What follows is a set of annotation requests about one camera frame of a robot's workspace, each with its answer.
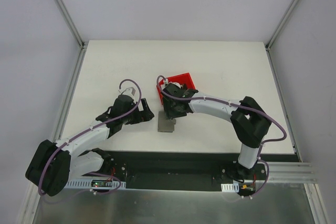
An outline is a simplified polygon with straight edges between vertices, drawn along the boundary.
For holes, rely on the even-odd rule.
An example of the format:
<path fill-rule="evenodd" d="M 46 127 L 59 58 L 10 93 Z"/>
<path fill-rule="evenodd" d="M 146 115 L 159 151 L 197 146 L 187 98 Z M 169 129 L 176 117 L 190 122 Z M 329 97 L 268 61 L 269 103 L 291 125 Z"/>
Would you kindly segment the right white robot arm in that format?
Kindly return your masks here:
<path fill-rule="evenodd" d="M 209 97 L 198 90 L 169 82 L 160 85 L 165 116 L 175 119 L 189 113 L 201 113 L 230 122 L 242 143 L 236 173 L 248 179 L 255 173 L 261 141 L 268 133 L 271 121 L 257 113 L 263 110 L 251 97 L 244 97 L 233 106 L 228 100 Z"/>

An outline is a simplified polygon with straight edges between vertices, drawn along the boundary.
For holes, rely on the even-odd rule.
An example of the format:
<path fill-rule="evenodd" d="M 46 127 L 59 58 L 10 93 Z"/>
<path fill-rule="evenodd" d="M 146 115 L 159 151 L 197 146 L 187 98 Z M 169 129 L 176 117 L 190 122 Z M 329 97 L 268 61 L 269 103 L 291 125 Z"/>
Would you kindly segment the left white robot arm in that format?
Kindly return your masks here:
<path fill-rule="evenodd" d="M 145 98 L 135 102 L 130 95 L 121 94 L 82 132 L 57 142 L 42 141 L 25 177 L 38 187 L 41 196 L 52 197 L 63 190 L 68 180 L 77 176 L 90 172 L 106 176 L 111 170 L 106 154 L 89 148 L 115 135 L 124 125 L 148 122 L 153 118 Z"/>

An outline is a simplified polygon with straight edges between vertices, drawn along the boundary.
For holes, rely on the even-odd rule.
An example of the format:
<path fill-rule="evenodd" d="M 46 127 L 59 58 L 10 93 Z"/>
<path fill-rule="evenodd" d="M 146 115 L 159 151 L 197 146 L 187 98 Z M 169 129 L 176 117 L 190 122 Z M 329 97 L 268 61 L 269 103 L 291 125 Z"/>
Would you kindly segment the grey leather card holder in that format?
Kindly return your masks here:
<path fill-rule="evenodd" d="M 176 119 L 167 118 L 164 111 L 159 111 L 157 131 L 161 133 L 172 133 L 175 130 Z"/>

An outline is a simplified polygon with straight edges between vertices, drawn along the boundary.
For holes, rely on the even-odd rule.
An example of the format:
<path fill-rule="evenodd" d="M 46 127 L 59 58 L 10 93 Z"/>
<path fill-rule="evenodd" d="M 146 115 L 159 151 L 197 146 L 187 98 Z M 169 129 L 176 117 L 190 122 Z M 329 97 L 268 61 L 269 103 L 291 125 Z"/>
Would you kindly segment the red plastic bin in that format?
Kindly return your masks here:
<path fill-rule="evenodd" d="M 189 72 L 178 74 L 175 76 L 159 78 L 159 85 L 163 88 L 163 85 L 166 82 L 176 82 L 179 83 L 181 86 L 186 86 L 187 89 L 195 89 L 194 82 Z"/>

